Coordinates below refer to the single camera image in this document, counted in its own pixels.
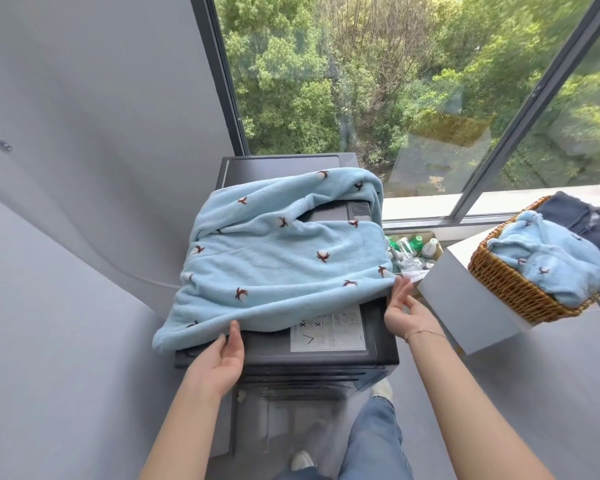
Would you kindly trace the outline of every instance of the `white box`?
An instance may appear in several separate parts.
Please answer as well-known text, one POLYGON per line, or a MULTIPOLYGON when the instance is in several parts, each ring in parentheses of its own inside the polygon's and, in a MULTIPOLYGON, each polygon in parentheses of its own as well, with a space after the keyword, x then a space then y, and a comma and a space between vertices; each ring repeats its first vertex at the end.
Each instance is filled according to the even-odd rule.
POLYGON ((418 286, 466 354, 532 327, 467 269, 474 250, 492 230, 449 246, 418 286))

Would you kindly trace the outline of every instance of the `gold bracelet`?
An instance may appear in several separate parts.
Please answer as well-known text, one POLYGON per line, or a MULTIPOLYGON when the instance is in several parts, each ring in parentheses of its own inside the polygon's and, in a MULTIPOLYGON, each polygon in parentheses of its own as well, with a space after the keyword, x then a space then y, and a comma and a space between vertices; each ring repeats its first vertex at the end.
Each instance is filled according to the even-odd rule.
POLYGON ((412 331, 411 333, 407 333, 407 335, 404 336, 404 341, 409 343, 409 336, 410 335, 415 335, 416 333, 422 333, 423 331, 428 331, 429 333, 432 333, 433 335, 438 335, 439 337, 442 337, 444 339, 447 338, 447 336, 444 333, 439 333, 437 331, 433 331, 433 330, 416 330, 416 331, 412 331))

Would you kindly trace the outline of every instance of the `blue garment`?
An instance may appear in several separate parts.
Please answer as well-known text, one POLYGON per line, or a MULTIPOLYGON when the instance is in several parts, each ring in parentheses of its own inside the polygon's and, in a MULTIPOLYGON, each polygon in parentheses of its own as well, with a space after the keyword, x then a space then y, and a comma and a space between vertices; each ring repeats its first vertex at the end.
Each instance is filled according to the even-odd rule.
POLYGON ((533 210, 520 213, 487 248, 568 308, 600 291, 600 250, 533 210))
MULTIPOLYGON (((349 435, 338 480, 413 480, 409 460, 402 452, 402 432, 393 405, 372 397, 362 407, 349 435)), ((286 471, 274 480, 330 480, 315 467, 286 471)))
POLYGON ((276 331, 363 303, 391 288, 382 184, 361 168, 335 168, 211 193, 191 232, 182 288, 153 348, 209 342, 231 320, 276 331), (372 221, 297 220, 334 200, 366 200, 372 221))

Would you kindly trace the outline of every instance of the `shoe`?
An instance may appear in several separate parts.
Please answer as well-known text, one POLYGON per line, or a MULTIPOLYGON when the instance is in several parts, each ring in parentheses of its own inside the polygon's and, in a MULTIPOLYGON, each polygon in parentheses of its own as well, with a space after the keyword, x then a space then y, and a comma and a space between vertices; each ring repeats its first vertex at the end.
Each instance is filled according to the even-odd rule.
POLYGON ((384 397, 387 401, 393 404, 393 389, 387 379, 382 379, 371 387, 371 397, 384 397))
POLYGON ((311 455, 305 450, 300 450, 291 459, 291 471, 292 472, 295 472, 297 470, 302 470, 304 468, 314 467, 314 466, 315 466, 314 460, 311 458, 311 455))

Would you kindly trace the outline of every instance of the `instruction sticker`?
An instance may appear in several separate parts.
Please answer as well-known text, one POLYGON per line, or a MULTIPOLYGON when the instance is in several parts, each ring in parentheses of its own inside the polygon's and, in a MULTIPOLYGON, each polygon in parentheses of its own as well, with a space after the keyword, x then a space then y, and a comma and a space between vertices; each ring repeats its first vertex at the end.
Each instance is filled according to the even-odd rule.
POLYGON ((360 307, 303 320, 291 327, 291 352, 366 350, 360 307))

